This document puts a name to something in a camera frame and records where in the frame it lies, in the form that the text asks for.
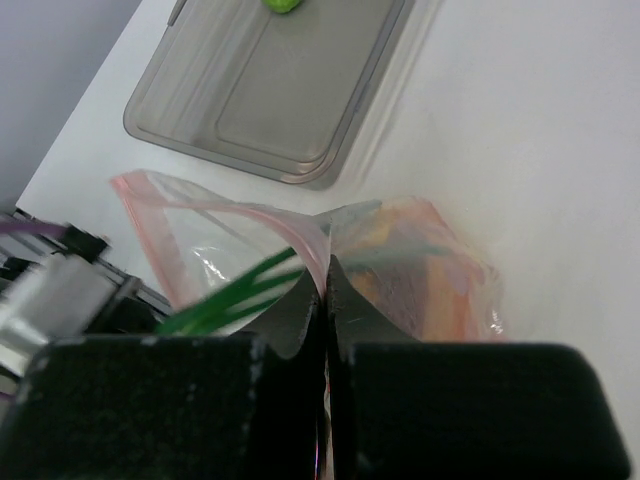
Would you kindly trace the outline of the clear zip top bag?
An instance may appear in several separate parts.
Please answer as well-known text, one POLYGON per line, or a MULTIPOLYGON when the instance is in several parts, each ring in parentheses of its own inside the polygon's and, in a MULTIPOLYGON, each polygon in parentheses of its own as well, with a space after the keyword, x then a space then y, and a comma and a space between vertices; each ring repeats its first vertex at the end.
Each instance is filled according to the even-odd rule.
POLYGON ((504 333, 497 270, 418 197, 369 200, 317 215, 234 201, 155 171, 115 177, 173 314, 165 332, 228 334, 303 274, 324 290, 337 260, 349 284, 421 341, 504 333))

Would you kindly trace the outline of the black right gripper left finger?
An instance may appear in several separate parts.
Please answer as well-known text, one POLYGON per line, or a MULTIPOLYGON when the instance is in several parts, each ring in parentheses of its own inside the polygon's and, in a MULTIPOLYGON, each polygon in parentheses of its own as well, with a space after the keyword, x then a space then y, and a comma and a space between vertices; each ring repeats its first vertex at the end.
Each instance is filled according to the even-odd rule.
POLYGON ((39 351, 1 426, 5 479, 312 479, 323 309, 309 275, 244 329, 39 351))

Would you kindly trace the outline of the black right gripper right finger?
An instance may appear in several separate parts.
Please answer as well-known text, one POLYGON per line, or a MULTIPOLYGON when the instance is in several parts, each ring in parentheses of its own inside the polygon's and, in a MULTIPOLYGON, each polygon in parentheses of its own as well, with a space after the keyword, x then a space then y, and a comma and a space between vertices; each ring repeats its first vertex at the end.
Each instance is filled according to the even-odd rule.
POLYGON ((339 479, 627 479, 600 380, 545 343, 422 343, 332 260, 327 287, 339 479))

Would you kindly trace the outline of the green onion stalks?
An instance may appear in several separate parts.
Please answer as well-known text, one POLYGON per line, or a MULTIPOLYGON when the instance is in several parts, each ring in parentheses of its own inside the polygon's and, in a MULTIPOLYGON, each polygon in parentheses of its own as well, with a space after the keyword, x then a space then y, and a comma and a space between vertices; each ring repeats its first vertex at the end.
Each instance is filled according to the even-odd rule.
POLYGON ((160 335, 210 335, 237 321, 254 318, 276 303, 306 271, 301 265, 283 269, 297 256, 286 248, 215 290, 206 298, 167 317, 160 335))

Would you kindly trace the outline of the red yellow mango slice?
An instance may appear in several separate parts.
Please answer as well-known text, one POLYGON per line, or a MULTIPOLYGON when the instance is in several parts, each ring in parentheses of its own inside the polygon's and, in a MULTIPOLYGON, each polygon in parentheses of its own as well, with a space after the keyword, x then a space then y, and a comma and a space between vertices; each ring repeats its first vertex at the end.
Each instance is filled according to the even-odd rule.
POLYGON ((387 206, 343 251, 351 284, 393 324, 427 342, 479 340, 491 269, 429 202, 387 206))

